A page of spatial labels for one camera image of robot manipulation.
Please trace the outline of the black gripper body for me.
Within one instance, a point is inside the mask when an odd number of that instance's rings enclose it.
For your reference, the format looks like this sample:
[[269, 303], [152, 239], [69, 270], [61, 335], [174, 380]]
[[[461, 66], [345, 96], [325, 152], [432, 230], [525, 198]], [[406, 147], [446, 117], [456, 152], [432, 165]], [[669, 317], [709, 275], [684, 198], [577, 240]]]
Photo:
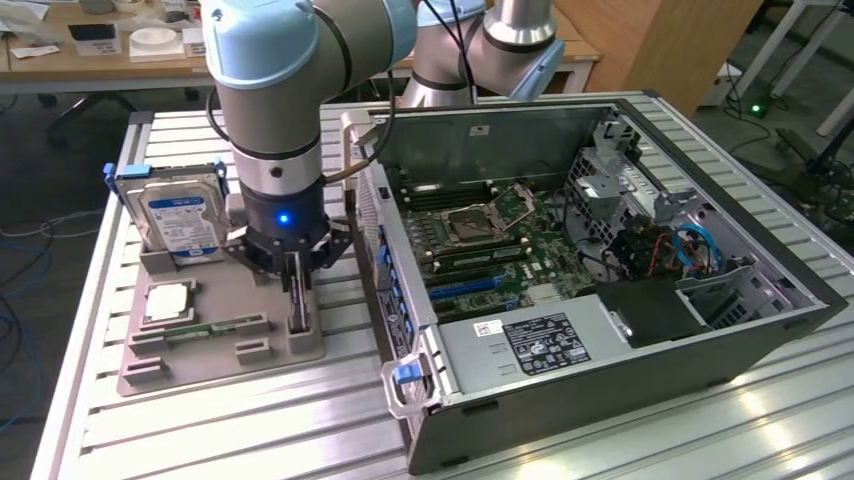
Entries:
[[274, 252], [297, 252], [302, 264], [317, 269], [320, 261], [312, 257], [312, 248], [329, 231], [322, 181], [288, 195], [266, 194], [240, 183], [240, 193], [248, 227], [260, 236], [261, 245]]

